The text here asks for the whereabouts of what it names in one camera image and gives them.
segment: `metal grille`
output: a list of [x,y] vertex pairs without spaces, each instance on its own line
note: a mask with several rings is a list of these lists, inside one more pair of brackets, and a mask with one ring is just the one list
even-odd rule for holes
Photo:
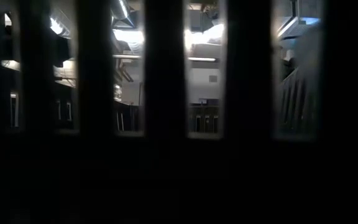
[[[111,100],[114,64],[109,1],[76,1],[78,93],[74,95],[78,95],[80,112],[78,133],[56,133],[52,126],[57,106],[52,91],[53,42],[48,26],[44,26],[49,20],[49,2],[16,3],[25,120],[18,133],[6,130],[10,92],[0,76],[0,152],[8,158],[0,166],[12,166],[7,175],[20,182],[17,188],[43,189],[45,184],[60,184],[68,193],[76,184],[82,184],[81,188],[109,188],[114,183],[127,187],[119,181],[124,179],[135,183],[144,179],[233,178],[240,173],[239,151],[253,151],[254,144],[299,146],[272,138],[272,15],[266,1],[243,1],[242,7],[237,1],[227,1],[227,49],[223,60],[226,92],[219,117],[223,137],[219,140],[187,138],[182,1],[144,1],[145,133],[141,137],[120,136],[113,128],[116,111]],[[163,19],[155,13],[161,5],[165,6]],[[161,27],[164,36],[160,35]],[[167,54],[166,49],[170,49],[169,57],[162,56]],[[174,85],[164,85],[161,80]],[[164,97],[175,102],[168,112],[161,105]],[[247,110],[239,110],[239,102]],[[99,117],[104,121],[94,122]]]

